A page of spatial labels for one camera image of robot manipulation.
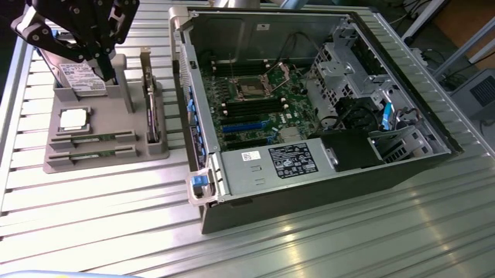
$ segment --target equipment in background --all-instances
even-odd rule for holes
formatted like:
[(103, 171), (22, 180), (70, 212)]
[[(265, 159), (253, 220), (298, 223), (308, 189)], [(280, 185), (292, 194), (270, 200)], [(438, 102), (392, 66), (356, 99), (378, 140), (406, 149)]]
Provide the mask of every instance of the equipment in background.
[(478, 71), (449, 96), (470, 120), (493, 120), (495, 68)]

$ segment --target power supply label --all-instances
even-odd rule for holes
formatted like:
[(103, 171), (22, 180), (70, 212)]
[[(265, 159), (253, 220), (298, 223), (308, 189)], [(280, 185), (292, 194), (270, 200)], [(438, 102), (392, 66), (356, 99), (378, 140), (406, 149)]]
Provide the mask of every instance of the power supply label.
[(278, 178), (292, 178), (317, 172), (306, 143), (268, 149)]

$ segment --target gray stand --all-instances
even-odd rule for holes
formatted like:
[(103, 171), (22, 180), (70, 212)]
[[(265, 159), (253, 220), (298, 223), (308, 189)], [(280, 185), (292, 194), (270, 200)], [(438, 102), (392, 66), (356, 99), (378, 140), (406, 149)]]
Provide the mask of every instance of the gray stand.
[[(106, 96), (79, 97), (70, 88), (54, 88), (54, 95), (45, 162), (42, 164), (43, 172), (57, 173), (168, 158), (169, 152), (159, 83), (157, 83), (155, 88), (159, 142), (153, 144), (149, 144), (146, 140), (146, 106), (141, 86), (131, 86), (129, 89), (123, 79), (123, 81), (118, 81), (118, 85), (106, 86)], [(90, 111), (87, 113), (89, 133), (79, 133), (77, 131), (57, 132), (59, 111), (67, 108), (87, 108)], [(73, 138), (77, 138), (77, 136), (93, 136), (118, 131), (125, 131), (125, 134), (114, 136), (113, 140), (82, 140), (82, 142), (75, 140), (77, 142), (73, 143)], [(86, 159), (57, 158), (59, 155), (77, 155), (110, 150), (114, 150), (114, 155)]]

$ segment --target barcode label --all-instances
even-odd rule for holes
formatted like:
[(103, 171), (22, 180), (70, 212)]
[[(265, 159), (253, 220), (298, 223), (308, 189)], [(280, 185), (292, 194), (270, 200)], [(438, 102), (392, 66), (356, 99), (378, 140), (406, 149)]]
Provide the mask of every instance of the barcode label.
[(258, 151), (242, 152), (241, 153), (241, 159), (242, 159), (242, 161), (256, 160), (256, 159), (260, 159), (260, 158), (261, 158), (261, 156), (260, 156), (260, 152)]
[(58, 66), (74, 92), (105, 90), (105, 83), (87, 64), (59, 64)]

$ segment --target black cable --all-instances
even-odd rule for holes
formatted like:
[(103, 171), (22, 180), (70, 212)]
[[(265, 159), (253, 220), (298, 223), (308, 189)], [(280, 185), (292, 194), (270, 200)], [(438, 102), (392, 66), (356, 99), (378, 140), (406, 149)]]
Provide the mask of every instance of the black cable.
[(437, 51), (436, 49), (426, 49), (425, 51), (432, 51), (432, 52), (434, 52), (434, 53), (441, 57), (441, 60), (445, 62), (445, 56), (442, 56), (442, 54), (441, 54), (440, 51)]
[(414, 4), (414, 3), (417, 3), (420, 0), (416, 0), (416, 1), (412, 1), (410, 3), (408, 3), (406, 5), (401, 5), (401, 7), (404, 8), (404, 7), (408, 7), (408, 6), (410, 6), (412, 4)]
[(288, 44), (288, 42), (289, 42), (289, 39), (290, 39), (290, 37), (293, 37), (293, 39), (296, 39), (296, 38), (294, 38), (296, 35), (302, 36), (302, 37), (308, 40), (308, 42), (309, 42), (309, 43), (312, 44), (312, 46), (314, 47), (314, 49), (316, 49), (318, 55), (324, 58), (324, 55), (322, 55), (322, 53), (321, 53), (321, 50), (318, 49), (318, 46), (317, 46), (314, 40), (313, 40), (312, 38), (309, 38), (309, 36), (308, 36), (304, 32), (293, 32), (293, 33), (288, 34), (288, 36), (286, 36), (286, 39), (285, 39), (284, 45), (282, 45), (282, 47), (281, 47), (281, 49), (280, 49), (280, 53), (278, 53), (277, 59), (274, 60), (274, 63), (277, 63), (277, 62), (280, 61), (281, 56), (282, 56), (282, 54), (284, 54), (284, 50), (285, 50), (286, 44)]
[(490, 54), (485, 55), (485, 56), (484, 56), (481, 59), (478, 59), (474, 63), (472, 63), (472, 64), (469, 64), (468, 66), (462, 67), (460, 70), (453, 71), (450, 74), (448, 74), (448, 75), (444, 77), (444, 79), (446, 79), (446, 78), (450, 77), (452, 75), (460, 73), (461, 71), (466, 70), (469, 67), (472, 67), (473, 65), (476, 65), (480, 61), (482, 61), (484, 59), (486, 59), (486, 58), (488, 58), (490, 55), (493, 55), (493, 54), (495, 54), (495, 51), (493, 51)]
[(401, 25), (401, 23), (404, 22), (404, 20), (405, 20), (405, 18), (406, 18), (406, 15), (410, 15), (412, 13), (412, 11), (416, 9), (416, 7), (418, 6), (418, 1), (416, 2), (416, 5), (412, 7), (412, 9), (409, 10), (409, 12), (405, 14), (405, 16), (400, 19), (400, 21), (398, 21), (398, 23), (397, 23), (397, 25), (396, 25), (396, 27), (394, 27), (394, 30), (397, 31), (398, 30), (398, 27), (400, 27), (400, 25)]
[(404, 8), (404, 7), (406, 7), (406, 6), (413, 5), (413, 4), (417, 3), (418, 1), (420, 1), (420, 0), (412, 1), (412, 2), (408, 3), (406, 5), (404, 5), (404, 3), (401, 3), (400, 5), (392, 6), (392, 8)]
[(362, 109), (372, 116), (372, 119), (374, 120), (376, 127), (380, 128), (380, 122), (377, 121), (377, 117), (376, 117), (374, 113), (370, 111), (370, 109), (364, 107), (364, 106), (358, 106), (357, 108)]
[(416, 9), (410, 9), (410, 15), (413, 15), (414, 12), (417, 12), (418, 8), (425, 4), (425, 3), (429, 3), (430, 0), (426, 0), (424, 1), (421, 4), (418, 4), (418, 6), (416, 7)]

